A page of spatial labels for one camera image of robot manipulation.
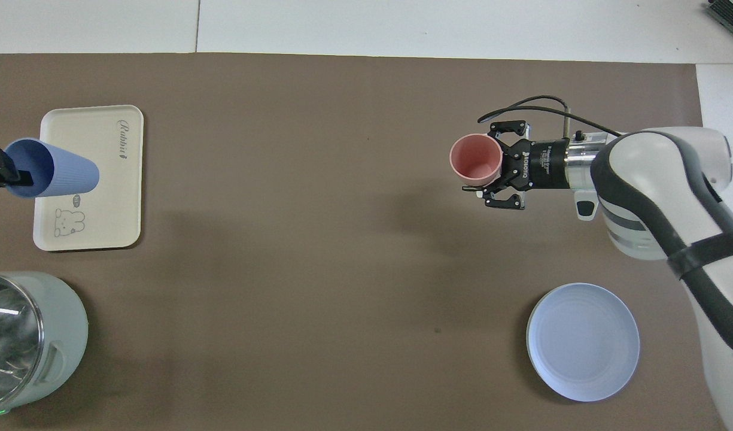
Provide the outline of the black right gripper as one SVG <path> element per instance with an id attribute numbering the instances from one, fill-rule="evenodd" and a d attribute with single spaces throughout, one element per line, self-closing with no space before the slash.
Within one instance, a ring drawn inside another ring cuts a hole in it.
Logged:
<path id="1" fill-rule="evenodd" d="M 488 208 L 524 210 L 528 189 L 569 189 L 566 156 L 569 139 L 530 141 L 531 125 L 525 120 L 493 121 L 488 136 L 503 156 L 519 157 L 518 171 L 509 171 L 487 186 L 462 186 Z"/>

